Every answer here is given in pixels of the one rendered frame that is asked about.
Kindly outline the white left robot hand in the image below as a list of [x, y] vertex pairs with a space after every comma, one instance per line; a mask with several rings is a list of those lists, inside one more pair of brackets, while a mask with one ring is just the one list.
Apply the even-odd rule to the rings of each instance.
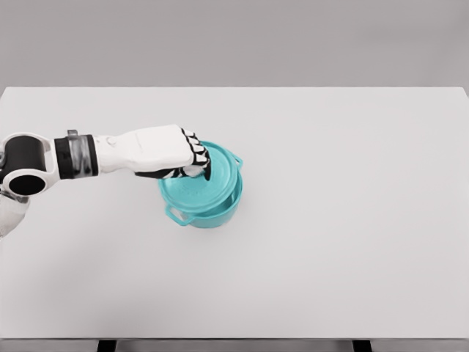
[[139, 176], [211, 178], [209, 151], [194, 132], [178, 125], [133, 131], [125, 149], [130, 153], [129, 168]]

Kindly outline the teal pot lid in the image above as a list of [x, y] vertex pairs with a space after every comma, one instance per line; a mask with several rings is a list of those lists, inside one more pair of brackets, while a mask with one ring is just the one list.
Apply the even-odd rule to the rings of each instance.
[[234, 191], [240, 162], [237, 156], [219, 144], [203, 141], [210, 154], [210, 179], [197, 177], [168, 178], [158, 181], [166, 204], [181, 213], [203, 213], [220, 205]]

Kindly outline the teal pot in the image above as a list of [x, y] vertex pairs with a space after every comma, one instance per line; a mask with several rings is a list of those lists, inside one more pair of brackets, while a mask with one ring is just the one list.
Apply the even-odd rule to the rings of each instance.
[[243, 160], [238, 156], [237, 159], [240, 162], [239, 172], [237, 174], [237, 183], [234, 187], [234, 191], [220, 205], [203, 213], [186, 214], [181, 213], [166, 204], [166, 215], [180, 226], [191, 225], [192, 227], [198, 228], [215, 228], [227, 223], [236, 212], [243, 192], [243, 179], [240, 172], [243, 166]]

